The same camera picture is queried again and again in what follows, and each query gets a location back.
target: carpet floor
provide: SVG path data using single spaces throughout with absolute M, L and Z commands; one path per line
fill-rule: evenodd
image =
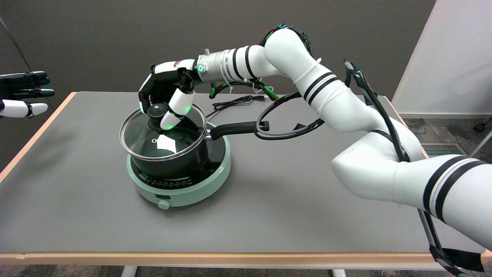
M 469 154 L 490 132 L 492 123 L 482 133 L 472 128 L 476 119 L 405 119 L 408 127 L 421 142 L 458 143 Z M 492 141 L 487 143 L 476 158 L 492 163 Z M 492 263 L 484 265 L 485 273 L 474 276 L 492 277 Z M 30 265 L 0 266 L 0 277 L 119 277 L 122 266 Z M 347 270 L 347 277 L 448 277 L 441 271 L 381 271 Z M 137 277 L 331 277 L 330 270 L 276 270 L 276 269 L 203 269 L 139 267 Z

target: wooden table edge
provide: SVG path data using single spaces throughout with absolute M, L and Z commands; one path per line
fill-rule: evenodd
M 37 132 L 32 136 L 32 138 L 22 147 L 21 151 L 15 155 L 15 157 L 8 163 L 8 165 L 0 172 L 0 183 L 7 177 L 7 175 L 14 169 L 17 163 L 24 157 L 24 155 L 29 151 L 29 149 L 34 145 L 34 143 L 38 140 L 39 137 L 46 131 L 46 129 L 50 126 L 50 124 L 55 120 L 55 118 L 61 113 L 61 111 L 65 108 L 65 106 L 72 100 L 72 98 L 76 95 L 76 92 L 70 93 L 65 100 L 60 104 L 60 106 L 50 115 L 48 120 L 43 123 L 41 128 L 37 130 Z
M 32 136 L 14 159 L 0 173 L 0 183 L 41 137 L 55 118 L 72 100 L 72 92 Z M 384 97 L 404 124 L 395 107 Z M 492 252 L 482 253 L 482 262 L 492 261 Z M 132 252 L 36 252 L 0 253 L 2 265 L 73 264 L 73 265 L 351 265 L 367 268 L 388 264 L 423 264 L 434 266 L 430 253 L 132 253 Z

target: pot handle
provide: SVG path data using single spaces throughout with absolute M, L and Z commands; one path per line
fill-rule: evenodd
M 254 133 L 255 128 L 256 121 L 223 124 L 210 129 L 209 139 L 216 140 L 226 135 L 250 134 Z M 260 129 L 263 131 L 269 131 L 270 125 L 268 121 L 260 122 Z

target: table leg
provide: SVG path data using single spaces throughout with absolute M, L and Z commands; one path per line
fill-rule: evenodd
M 491 138 L 492 138 L 492 131 L 490 131 L 487 134 L 487 136 L 485 136 L 485 138 L 478 144 L 477 148 L 475 148 L 475 150 L 473 150 L 473 152 L 470 154 L 470 157 L 475 156 L 478 153 L 478 151 L 480 150 L 480 148 L 482 148 L 482 146 L 484 146 L 485 143 L 487 141 L 489 141 Z
M 123 268 L 122 277 L 135 277 L 137 266 L 125 266 Z
M 332 269 L 333 277 L 347 277 L 344 269 Z

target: gray tabletop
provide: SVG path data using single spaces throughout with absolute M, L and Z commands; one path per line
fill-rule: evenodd
M 212 111 L 207 95 L 196 103 Z M 231 107 L 212 122 L 256 120 L 267 105 Z M 338 182 L 331 160 L 364 133 L 327 126 L 282 141 L 229 136 L 224 185 L 161 210 L 137 193 L 118 139 L 137 107 L 135 93 L 75 95 L 0 184 L 0 252 L 428 252 L 415 208 L 358 199 Z M 267 117 L 272 131 L 315 118 L 302 100 Z M 435 222 L 444 246 L 484 251 Z

